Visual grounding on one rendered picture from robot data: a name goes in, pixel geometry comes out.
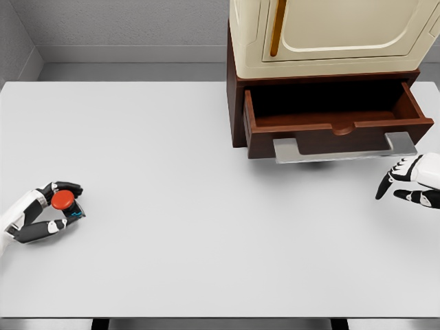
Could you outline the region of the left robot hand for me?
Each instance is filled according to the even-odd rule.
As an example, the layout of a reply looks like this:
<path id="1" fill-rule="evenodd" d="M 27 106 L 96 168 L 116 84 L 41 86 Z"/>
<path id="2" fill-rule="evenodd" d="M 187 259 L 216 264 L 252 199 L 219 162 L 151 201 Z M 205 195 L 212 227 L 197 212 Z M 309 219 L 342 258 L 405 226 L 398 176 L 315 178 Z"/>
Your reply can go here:
<path id="1" fill-rule="evenodd" d="M 47 207 L 51 206 L 55 194 L 69 191 L 72 203 L 63 209 L 65 218 L 35 222 Z M 0 257 L 13 242 L 29 243 L 53 236 L 84 217 L 76 199 L 83 193 L 79 184 L 53 181 L 44 187 L 24 194 L 0 217 Z"/>

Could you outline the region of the brown wooden drawer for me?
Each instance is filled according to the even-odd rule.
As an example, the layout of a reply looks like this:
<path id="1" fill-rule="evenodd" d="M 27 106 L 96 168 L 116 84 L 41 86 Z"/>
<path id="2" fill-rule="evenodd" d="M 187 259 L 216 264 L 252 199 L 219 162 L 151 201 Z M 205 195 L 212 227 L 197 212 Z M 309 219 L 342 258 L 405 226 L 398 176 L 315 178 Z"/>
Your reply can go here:
<path id="1" fill-rule="evenodd" d="M 305 155 L 384 150 L 385 133 L 418 143 L 434 124 L 400 80 L 250 87 L 243 115 L 250 159 L 275 157 L 286 138 Z"/>

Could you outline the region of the red button switch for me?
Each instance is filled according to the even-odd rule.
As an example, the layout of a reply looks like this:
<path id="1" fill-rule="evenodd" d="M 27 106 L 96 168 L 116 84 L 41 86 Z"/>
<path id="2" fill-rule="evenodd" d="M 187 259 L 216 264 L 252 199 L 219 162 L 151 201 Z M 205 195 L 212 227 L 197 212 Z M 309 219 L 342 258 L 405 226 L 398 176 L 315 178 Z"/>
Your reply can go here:
<path id="1" fill-rule="evenodd" d="M 81 218 L 84 216 L 83 209 L 76 202 L 74 194 L 69 190 L 60 190 L 54 194 L 51 200 L 54 209 L 61 210 L 66 217 Z"/>

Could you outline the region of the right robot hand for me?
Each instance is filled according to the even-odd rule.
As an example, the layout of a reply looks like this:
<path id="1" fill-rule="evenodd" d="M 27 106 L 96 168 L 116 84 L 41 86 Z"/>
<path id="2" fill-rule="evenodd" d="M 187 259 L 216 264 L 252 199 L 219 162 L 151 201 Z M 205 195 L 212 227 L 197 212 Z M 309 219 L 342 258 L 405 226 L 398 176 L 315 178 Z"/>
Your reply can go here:
<path id="1" fill-rule="evenodd" d="M 417 182 L 428 190 L 395 190 L 400 199 L 440 210 L 440 154 L 425 153 L 402 158 L 383 177 L 375 198 L 381 199 L 393 182 Z"/>

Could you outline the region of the brown wooden cabinet base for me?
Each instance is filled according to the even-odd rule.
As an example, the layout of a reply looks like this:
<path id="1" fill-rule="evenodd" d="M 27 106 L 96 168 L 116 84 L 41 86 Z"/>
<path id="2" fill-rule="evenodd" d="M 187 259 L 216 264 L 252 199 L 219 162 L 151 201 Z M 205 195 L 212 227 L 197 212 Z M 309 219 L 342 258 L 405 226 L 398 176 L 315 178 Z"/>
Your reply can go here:
<path id="1" fill-rule="evenodd" d="M 230 128 L 233 147 L 244 147 L 245 126 L 243 123 L 243 98 L 245 88 L 266 85 L 292 85 L 296 83 L 338 83 L 364 80 L 401 80 L 411 86 L 420 75 L 419 69 L 412 71 L 392 71 L 365 74 L 339 74 L 324 76 L 292 76 L 276 78 L 240 78 L 237 76 L 234 59 L 234 48 L 231 33 L 228 32 L 227 41 L 227 74 L 226 91 L 230 117 Z"/>

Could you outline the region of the cream cabinet with door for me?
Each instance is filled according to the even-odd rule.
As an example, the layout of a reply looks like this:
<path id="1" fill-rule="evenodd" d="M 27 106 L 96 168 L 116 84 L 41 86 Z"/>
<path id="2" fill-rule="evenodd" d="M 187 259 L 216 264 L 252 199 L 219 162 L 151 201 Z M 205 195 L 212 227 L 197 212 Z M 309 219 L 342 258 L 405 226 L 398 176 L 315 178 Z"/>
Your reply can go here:
<path id="1" fill-rule="evenodd" d="M 230 0 L 240 78 L 402 72 L 440 35 L 440 0 Z"/>

